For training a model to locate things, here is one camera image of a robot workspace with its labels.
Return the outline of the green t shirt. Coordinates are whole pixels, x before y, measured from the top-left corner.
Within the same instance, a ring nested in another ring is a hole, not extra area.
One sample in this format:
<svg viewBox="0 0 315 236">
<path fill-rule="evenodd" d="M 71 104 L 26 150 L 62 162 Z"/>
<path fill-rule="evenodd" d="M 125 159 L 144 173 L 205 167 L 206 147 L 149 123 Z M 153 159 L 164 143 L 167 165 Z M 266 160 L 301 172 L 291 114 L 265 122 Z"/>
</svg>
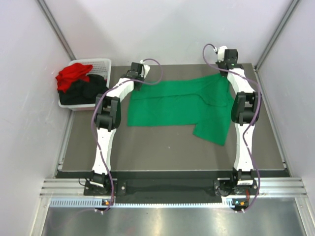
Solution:
<svg viewBox="0 0 315 236">
<path fill-rule="evenodd" d="M 162 81 L 133 91 L 128 126 L 194 125 L 193 135 L 223 146 L 234 99 L 220 74 L 190 80 Z"/>
</svg>

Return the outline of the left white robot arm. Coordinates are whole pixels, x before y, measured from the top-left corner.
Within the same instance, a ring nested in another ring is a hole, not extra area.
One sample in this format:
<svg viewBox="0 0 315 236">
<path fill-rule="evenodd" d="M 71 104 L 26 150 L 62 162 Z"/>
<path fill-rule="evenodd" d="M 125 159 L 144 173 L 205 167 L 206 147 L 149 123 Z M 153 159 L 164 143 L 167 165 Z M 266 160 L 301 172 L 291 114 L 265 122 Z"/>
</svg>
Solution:
<svg viewBox="0 0 315 236">
<path fill-rule="evenodd" d="M 98 195 L 110 195 L 112 191 L 110 157 L 113 139 L 121 123 L 121 102 L 135 88 L 141 87 L 149 70 L 150 67 L 145 65 L 144 61 L 133 62 L 130 70 L 121 76 L 105 97 L 102 97 L 101 94 L 96 97 L 93 117 L 97 142 L 92 168 L 94 174 L 90 184 Z"/>
</svg>

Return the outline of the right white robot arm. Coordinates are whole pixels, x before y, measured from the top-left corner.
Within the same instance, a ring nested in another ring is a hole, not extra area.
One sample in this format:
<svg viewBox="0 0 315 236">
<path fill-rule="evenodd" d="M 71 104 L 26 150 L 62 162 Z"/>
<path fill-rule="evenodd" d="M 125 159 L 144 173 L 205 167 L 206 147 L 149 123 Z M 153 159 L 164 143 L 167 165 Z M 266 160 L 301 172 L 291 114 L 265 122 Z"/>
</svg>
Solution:
<svg viewBox="0 0 315 236">
<path fill-rule="evenodd" d="M 236 130 L 236 158 L 233 165 L 233 180 L 229 183 L 230 190 L 237 195 L 253 188 L 254 165 L 252 161 L 252 138 L 255 123 L 259 118 L 261 95 L 250 85 L 245 71 L 238 63 L 236 49 L 221 46 L 217 49 L 216 65 L 220 74 L 231 84 L 235 99 L 231 109 L 231 120 Z"/>
</svg>

